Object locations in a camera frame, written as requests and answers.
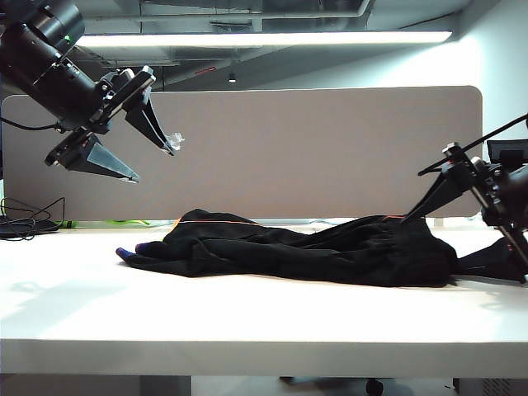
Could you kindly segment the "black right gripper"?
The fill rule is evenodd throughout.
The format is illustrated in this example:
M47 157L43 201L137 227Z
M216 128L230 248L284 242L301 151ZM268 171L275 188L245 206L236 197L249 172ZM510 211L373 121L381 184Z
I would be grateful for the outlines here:
M446 163L427 193L400 221L422 218L471 191L485 224L502 238L458 259L455 274L526 282L527 143L488 142L491 160L469 158L457 143L442 153Z

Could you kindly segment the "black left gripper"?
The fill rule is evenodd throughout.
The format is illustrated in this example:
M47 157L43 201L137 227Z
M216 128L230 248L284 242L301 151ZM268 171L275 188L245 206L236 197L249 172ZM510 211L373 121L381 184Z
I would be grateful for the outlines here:
M112 118L120 111L151 143L170 156L177 154L181 136L167 137L153 110L150 95L156 78L149 66L137 73L118 69L93 82L72 65L62 65L58 72L49 73L45 82L58 87L60 80L64 84L58 93L44 96L45 108L57 118L55 129L68 135L47 154L48 166L138 183L139 175L98 138L110 131Z

